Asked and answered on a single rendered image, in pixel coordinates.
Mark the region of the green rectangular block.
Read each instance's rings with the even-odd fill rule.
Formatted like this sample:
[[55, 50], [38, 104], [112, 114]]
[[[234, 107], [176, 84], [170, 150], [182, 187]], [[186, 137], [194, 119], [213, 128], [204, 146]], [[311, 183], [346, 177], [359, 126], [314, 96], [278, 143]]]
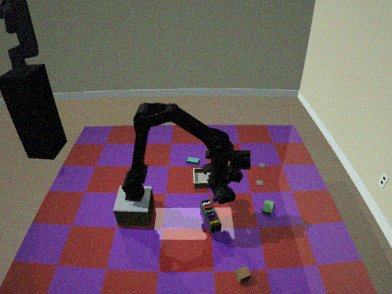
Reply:
[[270, 201], [270, 200], [266, 200], [266, 199], [265, 199], [265, 204], [264, 204], [264, 208], [263, 208], [262, 214], [271, 215], [272, 209], [273, 209], [273, 204], [274, 204], [273, 201]]

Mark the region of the teal rectangular block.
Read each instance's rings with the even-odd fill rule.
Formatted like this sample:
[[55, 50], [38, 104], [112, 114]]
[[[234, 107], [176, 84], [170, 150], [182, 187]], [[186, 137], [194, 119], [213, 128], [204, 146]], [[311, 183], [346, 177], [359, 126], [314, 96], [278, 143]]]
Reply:
[[189, 163], [189, 164], [198, 165], [199, 161], [200, 161], [199, 158], [188, 157], [186, 162]]

